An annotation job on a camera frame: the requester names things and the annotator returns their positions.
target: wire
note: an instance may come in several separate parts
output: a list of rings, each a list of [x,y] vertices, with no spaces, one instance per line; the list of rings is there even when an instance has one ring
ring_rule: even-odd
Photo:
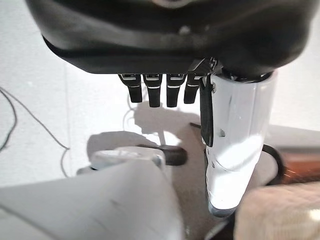
[[[16,98],[15,96],[13,96],[10,92],[8,92],[7,90],[5,90],[2,86],[0,86],[0,90],[2,90],[3,92],[5,92],[6,94],[8,94],[11,98],[13,98],[15,101],[17,101],[30,115],[31,117],[38,123],[40,124],[44,130],[53,138],[53,140],[59,144],[62,148],[64,149],[70,149],[69,147],[66,147],[65,145],[63,145],[54,135],[53,133],[27,108],[26,105],[24,105],[18,98]]]
[[[12,127],[10,128],[9,132],[7,133],[5,140],[3,142],[3,144],[0,147],[0,153],[7,147],[10,137],[12,135],[12,133],[14,132],[17,124],[18,124],[18,117],[17,117],[17,112],[15,109],[15,106],[13,105],[13,103],[11,102],[11,100],[8,98],[8,96],[4,93],[4,91],[2,90],[2,88],[0,89],[0,93],[5,97],[5,99],[8,101],[8,103],[11,106],[12,112],[13,112],[13,116],[14,116],[14,122]]]
[[[52,137],[52,139],[58,144],[60,145],[62,148],[64,148],[64,151],[61,155],[61,159],[60,159],[60,166],[61,166],[61,171],[63,173],[63,175],[68,178],[69,176],[67,175],[65,169],[64,169],[64,158],[65,158],[65,155],[67,153],[67,151],[70,150],[69,147],[63,145],[55,136],[54,134],[29,110],[29,108],[24,105],[18,98],[16,98],[14,95],[12,95],[10,92],[8,92],[6,89],[4,89],[3,87],[0,86],[0,93],[6,98],[6,100],[9,102],[11,108],[12,108],[12,112],[13,112],[13,115],[14,115],[14,123],[11,127],[11,129],[9,130],[6,138],[5,138],[5,141],[3,143],[3,145],[0,147],[0,152],[8,145],[8,142],[10,140],[10,137],[12,135],[12,133],[14,132],[17,124],[18,124],[18,116],[17,116],[17,111],[15,109],[15,106],[14,104],[12,103],[12,101],[10,100],[10,98],[8,96],[10,96],[11,98],[13,98],[17,103],[19,103],[29,114],[30,116],[38,123],[40,124],[43,129]]]

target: white object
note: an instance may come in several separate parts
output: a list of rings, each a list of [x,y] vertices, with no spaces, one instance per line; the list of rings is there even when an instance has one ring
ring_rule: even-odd
[[[184,240],[178,198],[152,162],[0,189],[0,239]]]
[[[133,160],[152,161],[161,170],[164,170],[166,165],[166,157],[163,151],[138,146],[125,146],[118,147],[115,150],[96,151],[90,157],[91,168],[95,170],[102,170]]]
[[[206,183],[218,210],[235,208],[245,193],[264,144],[276,75],[256,83],[211,76],[214,134],[206,148]]]
[[[256,188],[236,214],[235,240],[319,240],[320,183]]]

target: beige cloth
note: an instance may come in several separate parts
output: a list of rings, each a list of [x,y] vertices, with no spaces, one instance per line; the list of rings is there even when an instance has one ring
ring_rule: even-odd
[[[253,190],[235,226],[235,240],[320,240],[320,182]]]

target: robotic hand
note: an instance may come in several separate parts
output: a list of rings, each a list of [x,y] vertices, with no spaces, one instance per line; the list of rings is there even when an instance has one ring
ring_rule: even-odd
[[[26,0],[48,47],[95,74],[119,74],[132,102],[167,106],[200,88],[209,209],[231,214],[259,159],[275,71],[308,39],[318,0]]]

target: white casing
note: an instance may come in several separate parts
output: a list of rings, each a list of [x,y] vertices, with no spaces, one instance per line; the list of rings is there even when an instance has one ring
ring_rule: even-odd
[[[158,156],[165,160],[152,148],[99,151],[91,158],[98,171],[0,188],[0,239],[184,240],[178,197]]]
[[[211,76],[213,146],[206,148],[206,183],[216,209],[235,208],[245,193],[264,144],[276,76],[256,83]]]

